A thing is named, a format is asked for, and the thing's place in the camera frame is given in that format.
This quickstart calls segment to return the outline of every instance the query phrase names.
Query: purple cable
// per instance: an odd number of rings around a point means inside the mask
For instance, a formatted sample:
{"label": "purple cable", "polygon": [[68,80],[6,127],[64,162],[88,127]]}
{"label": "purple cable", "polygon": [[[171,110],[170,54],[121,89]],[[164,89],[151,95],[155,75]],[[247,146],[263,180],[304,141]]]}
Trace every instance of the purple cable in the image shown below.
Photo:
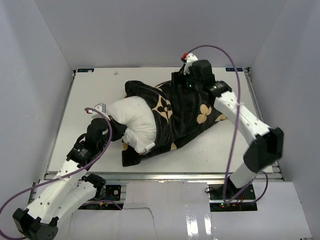
{"label": "purple cable", "polygon": [[91,202],[87,202],[82,204],[81,206],[87,206],[87,205],[91,205],[91,204],[98,204],[98,203],[112,203],[114,204],[118,209],[122,210],[122,208],[115,202],[109,199],[104,199],[104,200],[96,200],[96,201],[91,201]]}
{"label": "purple cable", "polygon": [[[229,152],[229,157],[228,157],[228,162],[226,164],[226,171],[225,171],[225,175],[224,175],[224,184],[223,184],[223,189],[222,189],[222,197],[223,197],[223,202],[228,204],[230,203],[232,200],[236,199],[237,197],[239,197],[240,194],[242,194],[242,192],[249,186],[249,184],[252,182],[248,182],[246,185],[244,185],[233,197],[231,197],[228,201],[227,201],[227,184],[228,184],[228,174],[229,173],[229,170],[230,170],[230,165],[231,165],[231,160],[232,160],[232,157],[233,157],[233,154],[234,154],[234,149],[235,149],[235,144],[236,144],[236,138],[237,138],[237,133],[238,133],[238,127],[239,127],[239,115],[240,115],[240,97],[241,97],[241,88],[240,88],[240,77],[239,77],[239,73],[238,73],[238,70],[236,68],[236,65],[233,61],[233,59],[231,58],[231,56],[225,51],[223,50],[222,48],[218,47],[218,46],[214,46],[214,45],[200,45],[200,46],[197,46],[193,49],[191,49],[189,53],[193,52],[194,50],[196,49],[199,49],[199,48],[203,48],[203,47],[210,47],[210,48],[214,48],[214,49],[218,49],[220,50],[221,52],[223,52],[227,57],[228,59],[230,60],[233,68],[234,68],[234,71],[235,71],[235,75],[236,75],[236,81],[237,81],[237,86],[238,86],[238,95],[237,95],[237,100],[236,102],[238,103],[237,107],[236,107],[236,114],[235,114],[235,123],[234,123],[234,131],[233,131],[233,137],[232,137],[232,141],[231,141],[231,147],[230,147],[230,152]],[[246,204],[254,204],[256,203],[257,201],[259,201],[266,193],[267,191],[267,188],[268,188],[268,184],[269,184],[269,179],[268,179],[268,175],[262,171],[262,173],[265,175],[265,179],[266,179],[266,183],[265,183],[265,188],[264,188],[264,191],[263,193],[261,194],[260,197],[258,197],[256,200],[252,201],[252,202],[248,202]]]}
{"label": "purple cable", "polygon": [[[110,142],[111,142],[111,138],[112,138],[112,127],[111,127],[111,124],[110,124],[109,120],[107,119],[107,117],[106,117],[105,115],[103,115],[101,112],[99,112],[99,111],[97,111],[96,109],[91,108],[91,107],[87,107],[87,108],[85,108],[84,110],[85,110],[85,111],[92,110],[93,112],[96,112],[97,114],[99,114],[99,115],[106,121],[106,123],[108,124],[108,127],[109,127],[109,139],[108,139],[108,141],[107,141],[107,143],[106,143],[105,148],[102,150],[102,152],[101,152],[93,161],[91,161],[91,162],[88,163],[87,165],[79,168],[79,169],[76,170],[76,171],[73,171],[73,172],[71,172],[71,173],[68,173],[68,174],[66,174],[66,175],[61,176],[61,178],[63,178],[63,179],[64,179],[64,178],[67,178],[67,177],[70,177],[70,176],[72,176],[72,175],[74,175],[74,174],[77,174],[77,173],[79,173],[80,171],[82,171],[82,170],[84,170],[84,169],[86,169],[86,168],[88,168],[88,167],[91,167],[93,164],[95,164],[95,163],[101,158],[101,156],[105,153],[105,151],[107,150],[107,148],[109,147]],[[52,179],[52,180],[49,180],[49,181],[40,183],[40,184],[38,184],[38,185],[29,187],[29,188],[27,188],[27,189],[25,189],[25,190],[23,190],[23,191],[21,191],[21,192],[18,192],[18,193],[15,194],[14,196],[10,197],[10,198],[0,207],[0,215],[1,215],[2,211],[4,210],[4,208],[8,205],[8,203],[10,203],[13,199],[15,199],[16,197],[20,196],[21,194],[24,194],[24,193],[26,193],[26,192],[28,192],[28,191],[31,191],[31,190],[33,190],[33,189],[39,188],[39,187],[44,186],[44,185],[47,185],[47,184],[51,184],[51,183],[56,182],[56,181],[59,181],[59,180],[60,180],[60,178],[55,178],[55,179]],[[23,239],[26,239],[26,237],[10,237],[10,236],[4,234],[4,232],[3,232],[1,229],[0,229],[0,236],[3,237],[3,238],[5,238],[5,239],[8,239],[8,240],[23,240]]]}

